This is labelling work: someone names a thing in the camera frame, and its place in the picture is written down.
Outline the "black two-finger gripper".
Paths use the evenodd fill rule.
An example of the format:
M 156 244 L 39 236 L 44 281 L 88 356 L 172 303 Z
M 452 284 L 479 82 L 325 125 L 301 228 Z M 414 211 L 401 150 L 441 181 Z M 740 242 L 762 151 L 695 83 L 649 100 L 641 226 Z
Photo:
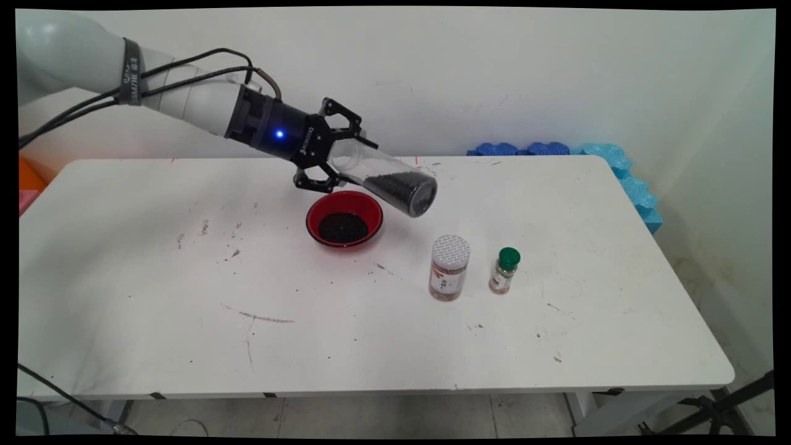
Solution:
M 329 118 L 340 115 L 347 127 L 329 127 Z M 324 98 L 319 113 L 309 114 L 283 102 L 266 105 L 266 152 L 275 158 L 296 164 L 294 185 L 298 189 L 331 193 L 348 184 L 361 184 L 329 166 L 328 158 L 336 141 L 354 139 L 374 150 L 379 149 L 366 137 L 361 117 L 332 98 Z M 320 168 L 328 177 L 311 179 L 306 168 Z

